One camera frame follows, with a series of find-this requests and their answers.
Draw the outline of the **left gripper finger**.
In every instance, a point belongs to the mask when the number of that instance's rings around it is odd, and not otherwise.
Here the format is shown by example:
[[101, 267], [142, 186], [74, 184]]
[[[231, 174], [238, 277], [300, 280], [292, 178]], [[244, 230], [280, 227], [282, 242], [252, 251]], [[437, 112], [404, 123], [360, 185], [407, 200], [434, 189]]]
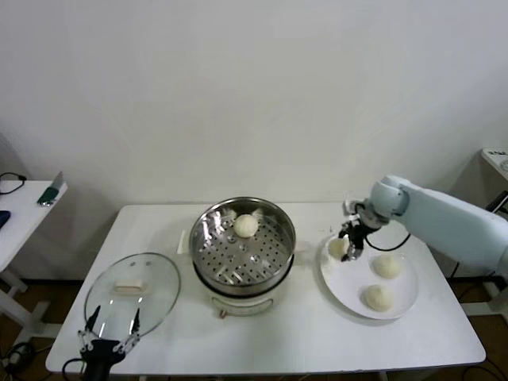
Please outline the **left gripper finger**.
[[94, 328], [94, 324], [98, 318], [99, 313], [100, 313], [100, 306], [97, 306], [96, 309], [94, 310], [94, 312], [92, 313], [92, 315], [86, 319], [86, 324], [85, 324], [84, 329], [81, 329], [78, 331], [78, 337], [79, 337], [79, 342], [80, 342], [79, 351], [81, 353], [91, 351], [94, 347], [92, 344], [92, 341], [95, 338], [93, 328]]
[[137, 309], [132, 325], [130, 327], [129, 335], [117, 345], [114, 346], [113, 352], [118, 354], [127, 355], [140, 341], [140, 309]]

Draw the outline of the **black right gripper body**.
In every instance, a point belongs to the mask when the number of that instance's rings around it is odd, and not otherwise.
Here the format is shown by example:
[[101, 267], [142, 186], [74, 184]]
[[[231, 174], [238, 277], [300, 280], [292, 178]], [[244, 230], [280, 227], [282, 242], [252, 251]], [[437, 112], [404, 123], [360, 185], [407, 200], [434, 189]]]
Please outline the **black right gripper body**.
[[353, 251], [363, 250], [366, 237], [374, 232], [375, 229], [365, 225], [359, 217], [351, 217], [348, 231], [349, 248]]

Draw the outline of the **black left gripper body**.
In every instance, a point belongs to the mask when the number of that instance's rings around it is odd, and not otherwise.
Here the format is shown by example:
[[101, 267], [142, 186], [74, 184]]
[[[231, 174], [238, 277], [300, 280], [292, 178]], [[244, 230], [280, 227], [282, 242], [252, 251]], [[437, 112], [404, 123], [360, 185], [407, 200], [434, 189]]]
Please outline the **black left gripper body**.
[[85, 381], [106, 381], [110, 377], [111, 368], [124, 359], [124, 354], [115, 352], [119, 341], [93, 340], [93, 348], [83, 353], [86, 364], [83, 379]]

